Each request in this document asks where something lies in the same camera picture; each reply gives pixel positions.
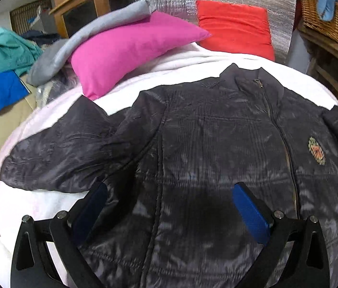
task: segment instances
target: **white blanket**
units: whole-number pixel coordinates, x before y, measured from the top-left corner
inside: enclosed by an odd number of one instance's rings
[[[133,74],[129,74],[129,79],[119,83],[110,93],[96,100],[95,103],[111,115],[131,106],[142,90],[162,84],[194,82],[207,77],[218,77],[232,63],[245,69],[262,67],[277,78],[283,86],[318,106],[331,109],[334,105],[338,105],[337,99],[322,84],[287,66],[253,55],[212,52],[195,43],[169,51],[141,66]],[[9,155],[19,140],[52,126],[81,95],[82,88],[77,87],[43,109],[33,112],[12,133],[1,149],[0,167],[4,158]],[[9,187],[0,181],[0,241],[7,250],[6,253],[0,253],[0,284],[4,288],[9,287],[8,259],[13,255],[21,218],[25,214],[31,215],[35,220],[52,218],[60,210],[69,210],[76,200],[84,196],[85,193],[68,194],[43,190],[30,192]],[[66,270],[54,246],[49,248],[56,268],[63,282],[66,283]]]

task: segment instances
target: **pillow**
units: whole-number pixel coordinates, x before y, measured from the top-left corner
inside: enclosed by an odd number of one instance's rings
[[[262,7],[197,0],[198,25],[212,34],[211,51],[252,54],[274,61],[267,11]]]
[[[84,95],[95,100],[140,65],[208,36],[202,28],[156,11],[149,18],[93,36],[73,52],[71,64]]]

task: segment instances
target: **zipper pull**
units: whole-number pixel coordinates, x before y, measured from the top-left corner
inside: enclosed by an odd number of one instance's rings
[[[259,79],[255,79],[254,82],[256,82],[260,87],[264,87],[262,82]]]

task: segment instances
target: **metal bolt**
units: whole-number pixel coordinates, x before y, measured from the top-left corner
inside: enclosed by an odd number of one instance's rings
[[[28,223],[29,220],[30,220],[30,215],[25,214],[25,215],[22,217],[22,222],[23,222],[23,223]]]
[[[284,213],[282,211],[276,210],[276,211],[274,211],[274,216],[277,219],[282,219],[284,217]]]
[[[60,212],[57,213],[57,218],[58,219],[63,219],[67,215],[68,215],[68,213],[65,210],[62,210],[62,211],[60,211]]]
[[[315,215],[311,215],[310,216],[310,221],[313,223],[317,223],[318,222],[318,218]]]

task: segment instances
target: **pink pillow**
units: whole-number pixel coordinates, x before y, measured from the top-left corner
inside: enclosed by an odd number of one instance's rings
[[[93,36],[73,52],[71,64],[84,95],[95,100],[138,66],[209,36],[202,28],[156,11],[150,18]]]

